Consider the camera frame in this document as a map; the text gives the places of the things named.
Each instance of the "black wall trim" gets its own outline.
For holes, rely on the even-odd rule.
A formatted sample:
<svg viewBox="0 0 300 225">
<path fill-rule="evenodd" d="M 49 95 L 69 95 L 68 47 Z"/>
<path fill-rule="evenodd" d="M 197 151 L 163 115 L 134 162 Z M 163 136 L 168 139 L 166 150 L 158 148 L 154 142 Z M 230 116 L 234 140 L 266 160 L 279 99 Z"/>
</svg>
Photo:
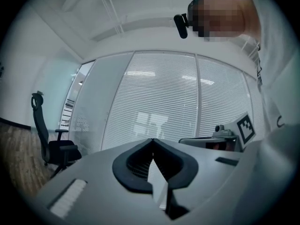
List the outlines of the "black wall trim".
<svg viewBox="0 0 300 225">
<path fill-rule="evenodd" d="M 220 163 L 228 164 L 228 165 L 231 165 L 231 166 L 236 166 L 239 163 L 238 160 L 229 159 L 229 158 L 225 158 L 225 157 L 218 157 L 216 159 L 216 161 L 220 162 Z"/>
<path fill-rule="evenodd" d="M 12 121 L 9 121 L 9 120 L 3 119 L 3 118 L 0 118 L 0 122 L 11 125 L 13 127 L 23 128 L 23 129 L 26 129 L 26 130 L 31 130 L 31 126 L 27 126 L 27 125 L 23 125 L 23 124 L 20 124 L 20 123 L 12 122 Z"/>
<path fill-rule="evenodd" d="M 85 62 L 85 63 L 83 63 L 82 65 L 87 64 L 87 63 L 90 63 L 90 62 L 94 62 L 94 61 L 96 61 L 96 59 L 91 60 L 91 61 L 88 61 L 88 62 Z"/>
</svg>

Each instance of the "black stripe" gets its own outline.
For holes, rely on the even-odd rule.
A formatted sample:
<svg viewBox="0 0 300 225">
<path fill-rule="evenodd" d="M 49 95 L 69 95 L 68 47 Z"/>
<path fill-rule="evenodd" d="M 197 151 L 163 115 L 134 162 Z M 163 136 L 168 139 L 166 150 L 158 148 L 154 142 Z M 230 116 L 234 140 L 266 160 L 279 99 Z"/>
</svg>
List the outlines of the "black stripe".
<svg viewBox="0 0 300 225">
<path fill-rule="evenodd" d="M 26 129 L 26 130 L 31 130 L 31 126 L 27 126 L 27 125 L 23 125 L 23 124 L 20 124 L 20 123 L 12 122 L 12 121 L 9 121 L 9 120 L 3 119 L 3 118 L 0 118 L 0 122 L 11 125 L 11 126 L 16 127 L 16 128 L 23 128 L 23 129 Z"/>
<path fill-rule="evenodd" d="M 218 157 L 216 159 L 216 161 L 220 162 L 220 163 L 228 164 L 231 166 L 236 166 L 239 163 L 238 160 L 233 160 L 233 159 L 229 159 L 229 158 L 225 158 L 225 157 Z"/>
<path fill-rule="evenodd" d="M 284 125 L 284 123 L 283 124 L 278 124 L 280 119 L 281 119 L 281 115 L 277 119 L 277 127 L 278 128 L 281 128 Z"/>
<path fill-rule="evenodd" d="M 96 59 L 91 60 L 91 61 L 88 61 L 88 62 L 85 62 L 85 63 L 83 63 L 82 65 L 87 64 L 87 63 L 90 63 L 90 62 L 94 62 L 94 61 L 96 61 Z"/>
</svg>

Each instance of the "white shirt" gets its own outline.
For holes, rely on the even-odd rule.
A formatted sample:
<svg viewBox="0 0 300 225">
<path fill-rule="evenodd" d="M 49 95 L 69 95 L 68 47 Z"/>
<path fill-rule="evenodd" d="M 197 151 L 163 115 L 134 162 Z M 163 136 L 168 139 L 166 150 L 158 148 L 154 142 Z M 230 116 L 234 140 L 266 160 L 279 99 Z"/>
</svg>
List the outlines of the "white shirt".
<svg viewBox="0 0 300 225">
<path fill-rule="evenodd" d="M 278 105 L 278 101 L 281 99 L 280 96 L 283 99 L 288 94 L 278 94 L 279 97 L 275 98 L 272 90 L 274 82 L 299 51 L 299 44 L 288 20 L 274 0 L 253 0 L 253 2 L 261 24 L 261 49 L 258 52 L 260 65 L 257 78 L 258 89 L 262 95 L 265 135 L 267 135 L 287 122 L 285 118 L 288 116 L 281 114 L 283 110 L 279 109 L 281 106 Z"/>
</svg>

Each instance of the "office chair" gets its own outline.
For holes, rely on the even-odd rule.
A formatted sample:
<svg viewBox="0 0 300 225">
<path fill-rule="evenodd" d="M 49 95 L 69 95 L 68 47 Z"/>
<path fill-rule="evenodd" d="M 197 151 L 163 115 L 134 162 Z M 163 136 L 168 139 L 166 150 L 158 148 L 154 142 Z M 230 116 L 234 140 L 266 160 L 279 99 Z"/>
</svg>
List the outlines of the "office chair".
<svg viewBox="0 0 300 225">
<path fill-rule="evenodd" d="M 42 104 L 44 100 L 42 95 L 33 93 L 31 98 L 31 107 L 33 109 L 33 119 L 37 127 L 37 133 L 41 141 L 42 158 L 45 165 L 55 164 L 58 168 L 54 171 L 51 178 L 53 178 L 60 170 L 64 170 L 67 166 L 72 165 L 72 161 L 81 159 L 78 147 L 74 145 L 71 140 L 60 140 L 62 133 L 67 133 L 68 130 L 56 129 L 58 133 L 57 141 L 50 141 L 48 143 L 49 133 L 46 128 Z"/>
</svg>

